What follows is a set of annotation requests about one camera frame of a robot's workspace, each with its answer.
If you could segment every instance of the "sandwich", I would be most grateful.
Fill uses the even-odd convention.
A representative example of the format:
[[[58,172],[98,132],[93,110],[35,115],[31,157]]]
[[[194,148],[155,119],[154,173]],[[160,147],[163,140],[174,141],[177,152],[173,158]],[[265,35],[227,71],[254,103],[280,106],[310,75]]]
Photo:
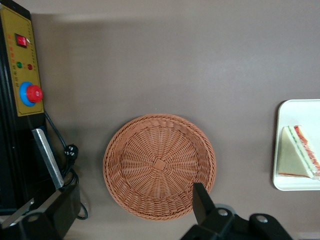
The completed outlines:
[[[277,173],[320,180],[320,162],[300,125],[285,126],[282,129]]]

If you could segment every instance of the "control panel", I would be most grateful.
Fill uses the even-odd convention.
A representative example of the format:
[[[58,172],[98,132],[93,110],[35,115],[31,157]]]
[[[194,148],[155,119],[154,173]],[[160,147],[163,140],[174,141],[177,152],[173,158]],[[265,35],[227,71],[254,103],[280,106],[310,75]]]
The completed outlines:
[[[44,112],[31,21],[0,6],[2,28],[18,117]]]

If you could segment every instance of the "black cable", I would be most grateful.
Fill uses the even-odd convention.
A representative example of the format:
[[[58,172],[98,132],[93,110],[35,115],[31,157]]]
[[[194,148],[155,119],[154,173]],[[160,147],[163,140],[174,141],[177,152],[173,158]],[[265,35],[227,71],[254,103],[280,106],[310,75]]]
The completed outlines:
[[[51,120],[50,116],[48,115],[48,113],[46,111],[44,111],[44,115],[45,115],[46,119],[48,120],[49,124],[51,125],[52,129],[54,130],[55,134],[60,139],[60,142],[62,143],[63,148],[65,149],[67,145],[66,145],[64,138],[61,136],[60,132],[58,131],[58,129],[54,125],[54,122]]]
[[[66,186],[68,186],[68,185],[71,185],[75,180],[76,180],[76,183],[75,183],[75,184],[78,185],[78,184],[79,184],[79,176],[78,176],[78,174],[76,173],[76,171],[72,168],[72,166],[75,164],[75,160],[76,160],[77,155],[78,155],[78,148],[77,148],[75,145],[73,145],[73,144],[67,146],[64,138],[62,137],[62,135],[60,134],[60,132],[59,132],[58,129],[56,128],[56,126],[55,126],[55,124],[53,123],[53,121],[51,120],[49,114],[48,114],[46,111],[44,111],[44,115],[45,115],[47,121],[49,122],[49,124],[51,125],[52,129],[54,130],[55,134],[58,136],[60,142],[62,143],[63,148],[64,148],[64,150],[65,150],[64,153],[66,154],[66,153],[67,153],[66,151],[69,151],[69,150],[67,149],[67,147],[70,147],[70,146],[71,146],[71,147],[76,148],[76,155],[75,155],[75,157],[66,156],[65,169],[62,170],[62,171],[63,171],[63,174],[64,174],[65,177],[67,176],[68,173],[72,173],[72,179],[71,179],[71,181],[69,181],[69,182],[68,182],[67,184],[65,184],[63,187],[66,187]],[[82,202],[80,202],[80,204],[81,204],[81,207],[82,207],[82,209],[83,209],[83,211],[84,211],[84,216],[79,216],[79,215],[78,215],[76,218],[79,219],[79,220],[86,220],[86,219],[89,217],[88,210],[87,210],[86,207],[82,204]]]
[[[87,218],[88,218],[88,210],[86,209],[86,207],[82,204],[82,202],[80,202],[80,204],[81,204],[81,207],[82,207],[82,209],[83,209],[83,211],[84,211],[84,216],[76,216],[76,218],[77,219],[79,219],[79,220],[86,220]]]

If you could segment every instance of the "wicker basket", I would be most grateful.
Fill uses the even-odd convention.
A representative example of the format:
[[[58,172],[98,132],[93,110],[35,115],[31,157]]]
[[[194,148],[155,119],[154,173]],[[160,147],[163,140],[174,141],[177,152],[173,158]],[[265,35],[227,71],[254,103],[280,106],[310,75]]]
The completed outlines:
[[[175,115],[150,114],[124,125],[103,159],[105,184],[128,212],[172,220],[192,211],[193,183],[209,192],[216,177],[214,150],[205,134]]]

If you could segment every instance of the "white tray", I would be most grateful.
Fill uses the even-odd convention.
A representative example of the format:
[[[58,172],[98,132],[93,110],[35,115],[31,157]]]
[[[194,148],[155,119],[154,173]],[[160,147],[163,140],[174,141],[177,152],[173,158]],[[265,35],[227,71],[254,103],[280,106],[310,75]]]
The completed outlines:
[[[320,158],[320,99],[285,101],[278,111],[275,137],[273,183],[281,191],[320,190],[320,180],[306,177],[277,175],[278,146],[281,132],[285,126],[301,125],[314,147],[315,156]]]

